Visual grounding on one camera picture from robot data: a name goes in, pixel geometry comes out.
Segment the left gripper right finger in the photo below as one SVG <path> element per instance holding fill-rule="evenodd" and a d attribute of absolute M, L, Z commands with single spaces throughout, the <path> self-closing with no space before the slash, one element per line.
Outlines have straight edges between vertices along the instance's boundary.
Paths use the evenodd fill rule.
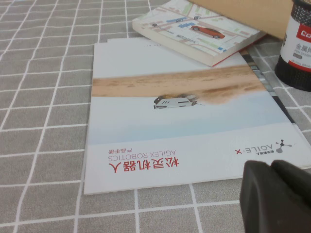
<path fill-rule="evenodd" d="M 284 160 L 274 160 L 271 167 L 295 193 L 311 193 L 311 175 L 306 171 Z"/>

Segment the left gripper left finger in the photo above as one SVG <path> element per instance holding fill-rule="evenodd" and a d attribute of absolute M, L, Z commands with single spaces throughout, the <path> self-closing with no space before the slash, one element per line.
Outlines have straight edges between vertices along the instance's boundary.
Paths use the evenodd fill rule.
<path fill-rule="evenodd" d="M 247 233 L 309 233 L 311 194 L 297 194 L 259 161 L 244 164 L 240 207 Z"/>

